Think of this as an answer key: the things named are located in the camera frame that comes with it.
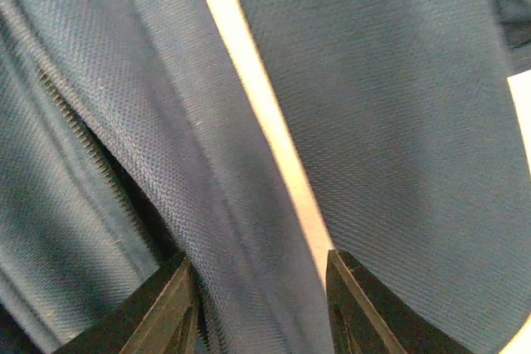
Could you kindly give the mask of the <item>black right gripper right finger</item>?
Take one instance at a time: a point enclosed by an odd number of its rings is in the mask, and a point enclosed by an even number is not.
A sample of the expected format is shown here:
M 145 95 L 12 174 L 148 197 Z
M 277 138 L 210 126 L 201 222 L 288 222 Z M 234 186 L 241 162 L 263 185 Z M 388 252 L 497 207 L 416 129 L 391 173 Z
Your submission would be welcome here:
M 337 353 L 470 351 L 413 311 L 347 251 L 328 252 L 326 293 Z

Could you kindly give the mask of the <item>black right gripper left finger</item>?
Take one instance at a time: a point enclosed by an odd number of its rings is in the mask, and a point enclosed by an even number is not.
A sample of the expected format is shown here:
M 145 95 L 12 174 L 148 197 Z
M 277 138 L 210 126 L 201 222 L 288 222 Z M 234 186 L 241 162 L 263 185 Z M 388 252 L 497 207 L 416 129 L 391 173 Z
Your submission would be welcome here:
M 191 262 L 176 254 L 111 314 L 55 354 L 195 352 L 199 288 Z

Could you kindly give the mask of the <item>navy blue student backpack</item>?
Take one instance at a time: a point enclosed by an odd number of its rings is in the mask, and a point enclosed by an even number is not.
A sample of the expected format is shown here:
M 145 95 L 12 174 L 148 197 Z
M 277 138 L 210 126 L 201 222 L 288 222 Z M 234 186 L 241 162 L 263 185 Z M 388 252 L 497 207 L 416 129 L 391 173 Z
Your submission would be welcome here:
M 210 353 L 330 353 L 214 0 L 1 0 L 1 350 L 51 353 L 174 254 Z M 237 0 L 334 246 L 474 353 L 530 313 L 507 81 L 530 0 Z

